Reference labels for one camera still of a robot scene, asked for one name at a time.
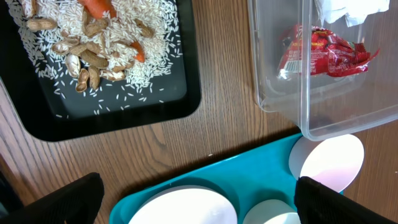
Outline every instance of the orange carrot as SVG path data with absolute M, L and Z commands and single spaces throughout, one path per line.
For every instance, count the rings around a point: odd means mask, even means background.
M 116 17 L 116 10 L 110 0 L 79 0 L 95 19 L 101 19 L 104 12 L 109 11 L 111 18 Z
M 138 51 L 138 54 L 136 56 L 134 56 L 134 59 L 136 59 L 137 61 L 139 61 L 141 63 L 144 63 L 145 55 L 144 55 L 144 50 L 142 49 L 141 44 L 139 44 L 138 41 L 134 41 L 133 43 L 131 43 L 130 46 L 134 47 Z

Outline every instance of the wooden table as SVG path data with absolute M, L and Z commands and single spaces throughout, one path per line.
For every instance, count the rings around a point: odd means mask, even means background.
M 247 1 L 193 0 L 202 102 L 190 117 L 70 141 L 34 139 L 0 89 L 0 166 L 25 204 L 90 172 L 105 184 L 96 223 L 129 192 L 299 132 L 254 102 Z M 345 195 L 398 222 L 398 122 L 356 134 L 366 146 Z

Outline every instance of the red snack package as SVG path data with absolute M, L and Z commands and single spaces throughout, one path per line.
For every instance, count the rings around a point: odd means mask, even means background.
M 279 64 L 279 76 L 290 78 L 302 72 L 302 31 L 295 26 L 284 43 L 291 41 Z M 311 75 L 325 73 L 331 77 L 345 77 L 368 70 L 368 63 L 375 57 L 363 44 L 348 42 L 328 29 L 312 27 Z

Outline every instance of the uncooked rice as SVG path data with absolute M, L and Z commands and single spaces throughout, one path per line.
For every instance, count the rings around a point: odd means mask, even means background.
M 38 32 L 32 32 L 26 27 L 27 18 L 22 12 L 19 0 L 5 1 L 9 6 L 10 15 L 19 26 L 18 33 L 28 53 L 28 58 L 36 68 L 35 71 L 38 77 L 57 80 L 54 86 L 59 83 L 65 86 L 65 82 L 58 79 L 63 78 L 64 74 L 68 75 L 68 70 L 66 70 L 65 66 L 66 56 L 58 55 L 52 50 L 53 44 L 63 40 L 61 31 L 67 31 L 70 36 L 80 36 L 81 43 L 93 41 L 101 44 L 101 34 L 97 34 L 92 38 L 83 35 L 83 23 L 81 21 L 83 6 L 77 0 L 36 0 L 37 14 L 34 17 L 50 18 L 58 23 L 56 29 L 40 30 Z M 125 65 L 128 59 L 136 54 L 136 51 L 134 49 L 131 50 L 131 48 L 125 48 L 123 44 L 111 43 L 117 41 L 125 43 L 139 41 L 144 49 L 146 61 L 145 63 L 136 62 L 132 68 L 125 70 L 127 82 L 125 86 L 130 86 L 136 89 L 137 93 L 141 93 L 143 88 L 152 86 L 151 78 L 171 74 L 172 63 L 168 63 L 170 61 L 168 55 L 170 49 L 176 47 L 172 42 L 177 40 L 178 44 L 181 43 L 179 40 L 180 36 L 175 35 L 178 31 L 177 6 L 175 1 L 169 0 L 112 0 L 112 4 L 117 11 L 117 17 L 110 19 L 109 12 L 104 13 L 104 17 L 109 20 L 109 26 L 102 32 L 105 37 L 105 55 L 102 56 L 107 57 L 109 61 L 108 69 L 116 65 Z M 143 38 L 140 35 L 141 29 L 136 26 L 134 19 L 140 19 L 147 26 L 154 28 L 154 37 L 151 39 Z M 109 56 L 115 50 L 120 51 L 121 56 L 119 58 Z M 171 57 L 182 55 L 179 49 L 177 49 L 175 54 L 170 55 Z M 47 64 L 45 57 L 54 62 L 52 66 Z M 70 82 L 70 86 L 75 88 L 72 83 L 73 80 Z M 59 88 L 54 93 L 61 95 L 63 99 L 67 99 L 63 93 L 58 91 L 60 91 Z

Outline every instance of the white cup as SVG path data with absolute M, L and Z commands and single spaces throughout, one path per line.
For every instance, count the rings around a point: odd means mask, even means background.
M 289 168 L 296 179 L 311 177 L 341 192 L 355 179 L 363 159 L 362 142 L 351 134 L 319 142 L 302 137 L 290 152 Z
M 300 218 L 285 202 L 272 199 L 250 209 L 243 224 L 300 224 Z
M 173 187 L 151 197 L 129 224 L 237 224 L 232 203 L 202 186 Z

